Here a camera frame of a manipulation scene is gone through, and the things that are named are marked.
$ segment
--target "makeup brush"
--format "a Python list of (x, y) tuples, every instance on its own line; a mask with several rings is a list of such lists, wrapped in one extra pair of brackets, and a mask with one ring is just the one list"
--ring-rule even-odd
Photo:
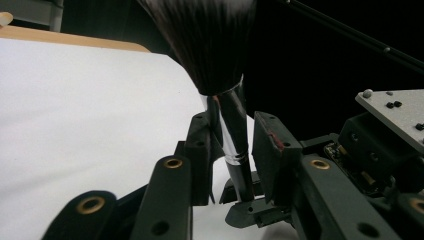
[(256, 0), (138, 2), (198, 89), (238, 200), (253, 200), (242, 76)]

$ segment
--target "black screw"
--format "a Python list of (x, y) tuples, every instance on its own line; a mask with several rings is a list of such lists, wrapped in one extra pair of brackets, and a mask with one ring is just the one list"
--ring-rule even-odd
[(395, 107), (400, 107), (400, 106), (402, 106), (402, 103), (399, 102), (399, 101), (395, 101), (394, 102), (394, 105), (395, 105)]
[(415, 128), (416, 128), (417, 130), (419, 130), (419, 131), (422, 131), (422, 130), (424, 130), (424, 124), (422, 124), (422, 123), (417, 123), (417, 125), (415, 125)]
[(386, 104), (386, 107), (388, 107), (388, 108), (393, 108), (395, 106), (395, 104), (394, 103), (392, 103), (392, 102), (388, 102), (387, 104)]

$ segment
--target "brush handle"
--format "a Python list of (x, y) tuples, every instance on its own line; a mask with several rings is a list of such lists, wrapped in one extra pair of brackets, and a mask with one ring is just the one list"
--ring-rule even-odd
[(225, 154), (239, 201), (254, 199), (247, 139), (247, 114), (243, 81), (214, 96), (203, 96), (209, 125)]

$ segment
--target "brush bristles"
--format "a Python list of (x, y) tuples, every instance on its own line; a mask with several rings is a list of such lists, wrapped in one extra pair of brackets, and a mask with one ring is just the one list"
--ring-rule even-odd
[(232, 89), (246, 60), (256, 0), (139, 0), (202, 95)]

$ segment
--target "wooden table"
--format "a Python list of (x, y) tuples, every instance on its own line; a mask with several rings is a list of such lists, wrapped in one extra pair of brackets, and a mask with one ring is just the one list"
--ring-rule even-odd
[(136, 43), (84, 37), (16, 26), (0, 26), (0, 38), (150, 52), (147, 48)]

